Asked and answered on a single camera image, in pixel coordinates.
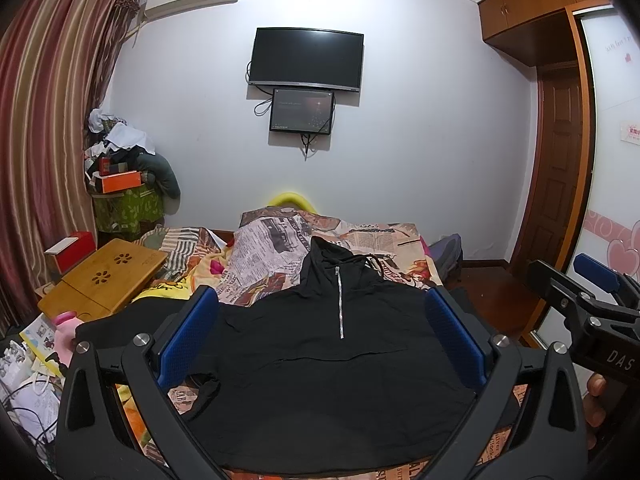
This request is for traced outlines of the person's right hand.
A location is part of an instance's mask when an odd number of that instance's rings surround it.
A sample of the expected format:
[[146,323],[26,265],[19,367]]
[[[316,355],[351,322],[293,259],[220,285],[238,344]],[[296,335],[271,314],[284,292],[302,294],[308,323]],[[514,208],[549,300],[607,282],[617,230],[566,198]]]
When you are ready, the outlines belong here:
[[597,373],[593,373],[587,382],[587,394],[582,399],[585,421],[587,424],[587,448],[591,450],[596,446],[597,437],[594,430],[598,429],[605,420],[606,411],[602,408],[600,397],[606,389],[606,379]]

